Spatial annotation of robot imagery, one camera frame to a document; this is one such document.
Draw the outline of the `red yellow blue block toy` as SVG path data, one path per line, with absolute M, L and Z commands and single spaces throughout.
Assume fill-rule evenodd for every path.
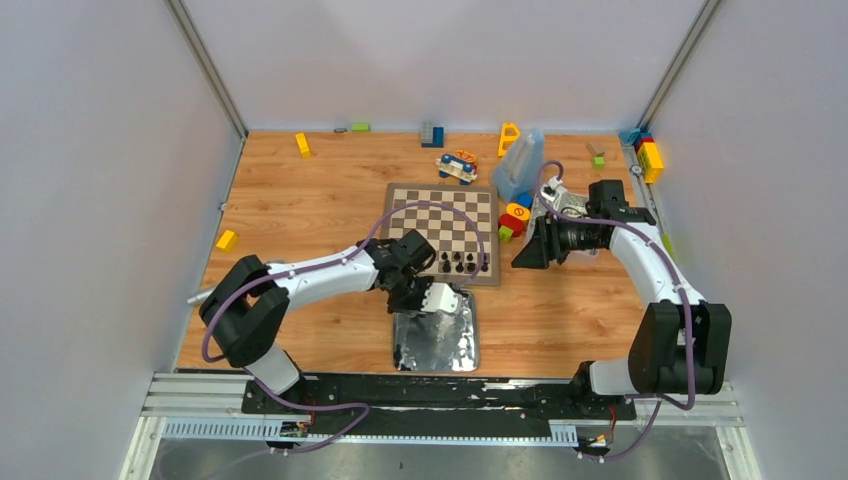
M 524 234 L 529 226 L 533 206 L 533 197 L 529 193 L 521 193 L 509 202 L 503 214 L 498 219 L 498 238 L 502 242 L 510 242 Z

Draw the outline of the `silver tray black pieces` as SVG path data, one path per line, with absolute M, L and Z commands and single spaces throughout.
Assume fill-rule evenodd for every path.
M 393 365 L 399 371 L 426 374 L 469 373 L 480 366 L 477 308 L 464 290 L 455 313 L 395 313 L 392 331 Z

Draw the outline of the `silver tray white pieces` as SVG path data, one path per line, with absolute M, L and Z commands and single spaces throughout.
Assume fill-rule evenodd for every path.
M 561 214 L 570 217 L 585 217 L 585 202 L 587 200 L 588 198 L 586 196 L 566 191 L 560 196 L 557 209 Z M 591 265 L 598 257 L 599 250 L 597 249 L 572 251 L 567 258 L 567 262 L 579 265 Z

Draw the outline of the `translucent blue plastic container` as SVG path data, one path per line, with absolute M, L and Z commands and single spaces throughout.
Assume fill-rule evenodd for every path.
M 540 129 L 522 133 L 509 147 L 490 176 L 490 183 L 504 203 L 532 191 L 544 161 L 545 136 Z

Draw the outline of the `wooden chessboard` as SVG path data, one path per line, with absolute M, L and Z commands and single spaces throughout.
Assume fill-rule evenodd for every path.
M 466 271 L 466 255 L 474 255 L 477 266 L 479 258 L 490 254 L 490 269 L 480 273 L 470 282 L 472 286 L 498 286 L 500 279 L 499 241 L 496 237 L 498 197 L 491 186 L 446 185 L 424 183 L 397 183 L 387 186 L 385 194 L 386 213 L 400 208 L 383 224 L 382 238 L 399 239 L 408 231 L 415 230 L 428 240 L 435 250 L 435 260 L 423 273 L 437 281 L 464 283 L 470 274 Z M 442 252 L 448 260 L 441 260 Z M 462 259 L 454 261 L 452 255 L 460 252 Z M 443 273 L 441 266 L 450 262 L 452 270 Z M 458 263 L 464 272 L 457 273 Z

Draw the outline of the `colourful toy car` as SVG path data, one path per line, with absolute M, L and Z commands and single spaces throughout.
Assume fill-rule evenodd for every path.
M 461 185 L 469 185 L 478 178 L 477 157 L 465 150 L 444 153 L 435 165 L 440 177 L 454 177 Z

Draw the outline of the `grey cylinder tube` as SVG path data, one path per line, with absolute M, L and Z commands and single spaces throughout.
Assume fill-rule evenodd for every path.
M 205 294 L 203 292 L 197 292 L 186 300 L 186 303 L 189 306 L 196 306 L 201 304 L 205 299 Z

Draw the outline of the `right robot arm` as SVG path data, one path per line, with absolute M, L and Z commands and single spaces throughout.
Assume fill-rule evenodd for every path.
M 576 375 L 571 403 L 584 417 L 596 417 L 611 396 L 655 397 L 689 409 L 697 395 L 721 390 L 732 316 L 726 305 L 710 303 L 684 278 L 661 241 L 650 210 L 634 207 L 618 180 L 589 187 L 584 214 L 569 216 L 553 207 L 558 178 L 538 188 L 543 212 L 511 265 L 546 269 L 577 251 L 610 251 L 625 268 L 645 312 L 626 356 L 586 361 Z

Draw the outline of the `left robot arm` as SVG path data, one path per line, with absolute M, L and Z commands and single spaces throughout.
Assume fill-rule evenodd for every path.
M 460 305 L 448 284 L 423 275 L 436 258 L 416 231 L 399 240 L 366 239 L 334 255 L 299 263 L 241 258 L 199 308 L 206 327 L 201 353 L 216 343 L 221 358 L 268 388 L 268 400 L 283 413 L 298 411 L 306 386 L 294 361 L 277 345 L 286 314 L 340 295 L 375 289 L 387 293 L 391 313 L 453 313 Z

